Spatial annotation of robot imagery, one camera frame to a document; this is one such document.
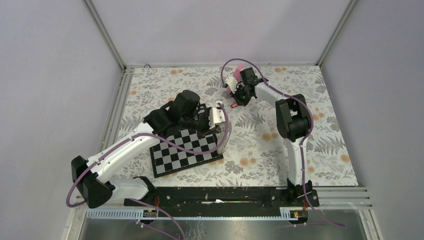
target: table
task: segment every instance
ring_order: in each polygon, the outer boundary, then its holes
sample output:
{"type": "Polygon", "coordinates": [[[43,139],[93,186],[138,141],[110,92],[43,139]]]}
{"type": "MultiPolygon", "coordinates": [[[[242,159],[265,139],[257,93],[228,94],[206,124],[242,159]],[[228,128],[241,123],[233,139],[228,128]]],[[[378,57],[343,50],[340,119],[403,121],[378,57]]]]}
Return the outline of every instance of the table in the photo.
{"type": "MultiPolygon", "coordinates": [[[[226,67],[224,77],[235,67],[226,67]]],[[[260,68],[269,83],[282,92],[303,94],[315,127],[307,143],[307,170],[314,186],[357,186],[351,160],[318,66],[260,68]]],[[[222,101],[232,124],[224,159],[154,178],[148,150],[115,175],[146,176],[157,187],[286,186],[288,156],[276,127],[275,109],[252,99],[246,107],[230,108],[235,101],[221,87],[221,67],[136,68],[128,91],[118,140],[135,128],[151,110],[183,90],[213,106],[222,101]]]]}

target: floral tablecloth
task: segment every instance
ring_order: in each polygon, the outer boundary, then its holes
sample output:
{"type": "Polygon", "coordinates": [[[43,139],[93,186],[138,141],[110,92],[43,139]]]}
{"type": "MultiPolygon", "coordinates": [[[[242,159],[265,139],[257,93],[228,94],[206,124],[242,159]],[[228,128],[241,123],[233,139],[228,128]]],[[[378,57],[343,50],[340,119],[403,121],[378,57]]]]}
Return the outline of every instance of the floral tablecloth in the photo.
{"type": "MultiPolygon", "coordinates": [[[[315,127],[307,143],[307,170],[315,186],[356,186],[354,170],[318,66],[261,67],[270,84],[289,94],[303,94],[315,127]]],[[[288,157],[276,127],[274,106],[254,99],[246,107],[234,103],[221,88],[220,67],[136,68],[132,77],[118,139],[144,116],[177,93],[191,90],[201,103],[222,101],[232,124],[224,159],[154,178],[148,150],[116,176],[146,176],[157,186],[286,186],[288,157]]],[[[234,68],[226,67],[224,77],[234,68]]]]}

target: black and white checkered board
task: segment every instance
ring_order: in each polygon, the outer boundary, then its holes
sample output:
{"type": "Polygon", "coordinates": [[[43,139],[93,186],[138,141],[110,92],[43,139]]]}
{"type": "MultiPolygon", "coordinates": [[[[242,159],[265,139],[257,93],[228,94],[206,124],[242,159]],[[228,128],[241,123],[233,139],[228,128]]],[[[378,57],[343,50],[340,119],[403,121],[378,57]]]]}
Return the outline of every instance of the black and white checkered board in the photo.
{"type": "MultiPolygon", "coordinates": [[[[195,131],[186,129],[174,136],[168,137],[167,140],[182,148],[196,152],[211,150],[217,146],[218,141],[215,134],[198,139],[195,131]]],[[[166,142],[161,142],[151,147],[150,157],[155,178],[224,158],[223,155],[218,154],[216,151],[208,154],[194,155],[170,146],[166,142]]]]}

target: white wall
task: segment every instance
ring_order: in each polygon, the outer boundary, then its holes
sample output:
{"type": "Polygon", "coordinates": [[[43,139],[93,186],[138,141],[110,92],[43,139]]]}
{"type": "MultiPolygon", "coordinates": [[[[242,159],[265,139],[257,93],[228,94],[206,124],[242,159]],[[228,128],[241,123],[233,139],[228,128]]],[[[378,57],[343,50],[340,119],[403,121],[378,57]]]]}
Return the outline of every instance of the white wall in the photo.
{"type": "Polygon", "coordinates": [[[57,240],[120,70],[81,0],[0,0],[0,239],[57,240]]]}
{"type": "Polygon", "coordinates": [[[128,65],[316,63],[349,0],[93,0],[128,65]]]}
{"type": "Polygon", "coordinates": [[[424,221],[424,1],[360,1],[322,67],[385,240],[424,221]]]}

